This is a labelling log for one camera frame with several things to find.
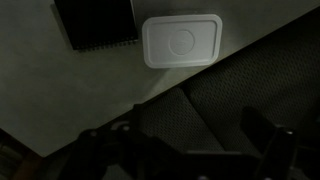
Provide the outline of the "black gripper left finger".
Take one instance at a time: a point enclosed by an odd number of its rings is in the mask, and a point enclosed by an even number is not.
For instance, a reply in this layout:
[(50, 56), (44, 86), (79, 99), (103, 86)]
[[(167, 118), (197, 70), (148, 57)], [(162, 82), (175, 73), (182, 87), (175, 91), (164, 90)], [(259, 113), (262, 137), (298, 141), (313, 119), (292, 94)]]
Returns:
[(143, 133), (138, 128), (141, 115), (142, 105), (135, 105), (128, 119), (113, 123), (107, 131), (83, 131), (63, 167), (63, 180), (102, 180), (113, 165), (134, 180), (178, 180), (174, 161), (179, 153)]

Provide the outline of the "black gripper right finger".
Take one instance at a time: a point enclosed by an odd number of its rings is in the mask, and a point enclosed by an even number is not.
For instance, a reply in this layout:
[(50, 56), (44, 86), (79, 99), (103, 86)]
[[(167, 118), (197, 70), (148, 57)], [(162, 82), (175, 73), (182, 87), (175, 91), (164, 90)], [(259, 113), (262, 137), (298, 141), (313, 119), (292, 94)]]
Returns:
[(242, 110), (241, 129), (262, 154), (254, 179), (287, 180), (296, 155), (296, 131), (274, 125), (253, 107)]

